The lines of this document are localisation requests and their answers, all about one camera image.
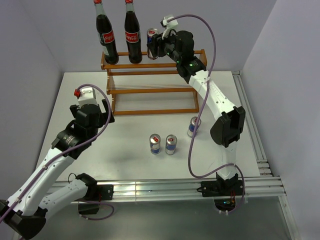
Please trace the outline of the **energy drink can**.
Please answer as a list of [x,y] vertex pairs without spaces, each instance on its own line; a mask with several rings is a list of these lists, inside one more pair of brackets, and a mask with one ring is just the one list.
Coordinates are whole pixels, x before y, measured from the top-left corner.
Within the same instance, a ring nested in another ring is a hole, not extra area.
[[152,154],[158,154],[161,149],[161,137],[153,133],[149,137],[149,145],[150,145],[150,151]]
[[156,28],[149,28],[147,30],[146,36],[147,36],[147,56],[151,60],[155,60],[158,58],[157,55],[154,55],[152,53],[152,47],[153,47],[153,36],[158,34],[159,31]]
[[170,134],[165,139],[165,152],[168,155],[173,155],[177,148],[178,139],[174,134]]
[[[197,128],[197,130],[195,131],[195,126],[196,126],[197,122],[198,122],[198,128]],[[190,119],[190,122],[189,122],[188,130],[187,130],[187,135],[191,138],[191,137],[194,135],[194,133],[197,134],[197,133],[198,133],[198,130],[199,130],[200,126],[201,126],[201,124],[202,124],[202,120],[201,120],[201,119],[198,120],[198,117],[197,117],[197,116],[192,117],[192,118]]]

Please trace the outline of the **cola glass bottle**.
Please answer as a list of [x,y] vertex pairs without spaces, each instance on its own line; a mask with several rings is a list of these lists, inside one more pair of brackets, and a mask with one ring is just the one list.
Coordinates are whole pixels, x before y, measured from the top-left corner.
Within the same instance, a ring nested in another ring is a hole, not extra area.
[[124,21],[125,40],[128,58],[132,64],[139,64],[142,59],[140,24],[137,19],[132,0],[125,1],[126,15]]
[[96,30],[102,46],[104,59],[108,64],[115,65],[119,61],[119,55],[112,24],[106,15],[102,1],[94,0],[93,3],[96,12]]

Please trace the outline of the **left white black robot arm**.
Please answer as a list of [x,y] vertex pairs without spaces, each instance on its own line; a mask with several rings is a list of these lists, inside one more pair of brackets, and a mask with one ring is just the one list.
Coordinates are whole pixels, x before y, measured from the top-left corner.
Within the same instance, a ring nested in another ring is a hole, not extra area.
[[104,98],[102,104],[105,112],[94,98],[80,97],[77,105],[71,105],[74,119],[58,133],[41,165],[9,199],[0,201],[0,220],[23,239],[34,238],[47,220],[69,203],[97,199],[97,181],[86,173],[77,175],[58,191],[46,194],[61,173],[115,121],[109,101]]

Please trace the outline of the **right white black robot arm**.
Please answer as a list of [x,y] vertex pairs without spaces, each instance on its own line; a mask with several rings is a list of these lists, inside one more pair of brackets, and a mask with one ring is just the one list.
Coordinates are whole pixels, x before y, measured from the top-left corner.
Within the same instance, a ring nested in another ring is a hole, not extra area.
[[203,98],[214,116],[210,136],[221,150],[221,166],[216,170],[216,180],[209,191],[218,196],[244,195],[244,177],[236,165],[236,148],[244,129],[245,109],[232,103],[211,79],[206,66],[195,56],[191,32],[151,32],[147,50],[154,57],[172,59],[178,74]]

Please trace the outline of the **orange three-tier wooden shelf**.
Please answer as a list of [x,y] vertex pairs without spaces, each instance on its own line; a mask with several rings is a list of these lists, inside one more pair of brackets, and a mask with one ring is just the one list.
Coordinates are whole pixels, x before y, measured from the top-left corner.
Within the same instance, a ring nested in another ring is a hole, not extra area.
[[200,109],[197,92],[174,69],[174,63],[108,64],[106,93],[115,116],[193,114]]

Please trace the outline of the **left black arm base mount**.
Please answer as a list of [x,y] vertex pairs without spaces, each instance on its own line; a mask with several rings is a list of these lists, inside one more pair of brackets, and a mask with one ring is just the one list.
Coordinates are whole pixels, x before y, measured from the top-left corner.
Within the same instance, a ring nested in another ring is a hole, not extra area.
[[103,203],[103,201],[111,201],[113,198],[114,186],[112,184],[98,185],[95,192],[90,196],[84,196],[80,198],[80,203],[78,203],[78,213],[84,217],[88,218],[89,215],[96,215],[102,208],[109,207],[111,212],[108,216],[103,217],[109,218],[115,212],[113,205],[109,203]]

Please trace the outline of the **aluminium front rail frame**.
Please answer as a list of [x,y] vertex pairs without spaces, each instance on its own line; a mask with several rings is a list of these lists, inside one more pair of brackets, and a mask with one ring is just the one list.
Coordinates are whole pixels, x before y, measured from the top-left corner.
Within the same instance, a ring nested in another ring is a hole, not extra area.
[[[137,181],[98,181],[98,185],[113,185],[113,203],[121,202],[159,202],[184,201],[212,198],[225,199],[226,196],[202,197],[197,192],[203,181],[215,179],[170,179],[170,180],[137,180]],[[234,189],[239,202],[242,192],[246,198],[282,197],[287,193],[279,177],[249,177],[244,183],[238,183]]]

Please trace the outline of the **aluminium right side rail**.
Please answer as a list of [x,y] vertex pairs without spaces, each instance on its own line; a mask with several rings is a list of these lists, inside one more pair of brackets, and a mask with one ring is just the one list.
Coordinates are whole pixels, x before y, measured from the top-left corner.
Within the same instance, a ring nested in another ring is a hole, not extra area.
[[253,149],[256,156],[257,166],[261,177],[273,177],[272,170],[266,157],[266,153],[255,123],[255,119],[251,110],[249,99],[247,97],[240,71],[232,71],[232,76],[241,105],[246,111],[246,124],[250,139],[253,145]]

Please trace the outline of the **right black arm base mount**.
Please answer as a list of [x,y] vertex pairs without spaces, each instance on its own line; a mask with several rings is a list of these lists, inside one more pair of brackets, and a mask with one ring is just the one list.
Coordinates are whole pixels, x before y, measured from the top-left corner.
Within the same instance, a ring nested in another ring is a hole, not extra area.
[[200,187],[196,189],[202,197],[223,197],[226,198],[214,200],[214,205],[218,210],[230,211],[236,207],[235,191],[231,186],[215,181],[202,181]]

